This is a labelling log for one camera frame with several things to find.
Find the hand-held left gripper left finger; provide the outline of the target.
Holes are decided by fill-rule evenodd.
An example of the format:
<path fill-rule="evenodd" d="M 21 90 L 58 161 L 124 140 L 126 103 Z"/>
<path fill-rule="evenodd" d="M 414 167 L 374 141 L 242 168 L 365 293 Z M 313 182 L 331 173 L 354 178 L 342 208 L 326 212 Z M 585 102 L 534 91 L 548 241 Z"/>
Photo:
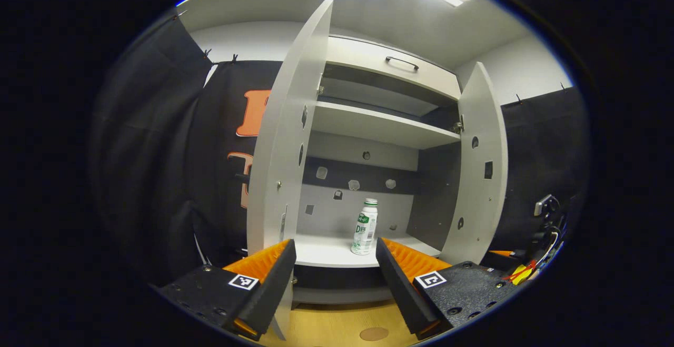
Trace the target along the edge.
<path fill-rule="evenodd" d="M 193 318 L 258 341 L 270 327 L 295 263 L 295 242 L 286 239 L 226 267 L 201 265 L 153 289 Z"/>

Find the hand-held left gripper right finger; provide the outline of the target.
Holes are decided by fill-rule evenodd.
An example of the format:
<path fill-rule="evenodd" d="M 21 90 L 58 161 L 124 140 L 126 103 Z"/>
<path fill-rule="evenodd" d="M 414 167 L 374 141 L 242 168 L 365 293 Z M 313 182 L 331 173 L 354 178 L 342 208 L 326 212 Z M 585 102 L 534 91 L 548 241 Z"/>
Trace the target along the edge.
<path fill-rule="evenodd" d="M 419 340 L 461 328 L 511 299 L 516 285 L 472 261 L 455 265 L 379 237 L 381 273 L 409 332 Z"/>

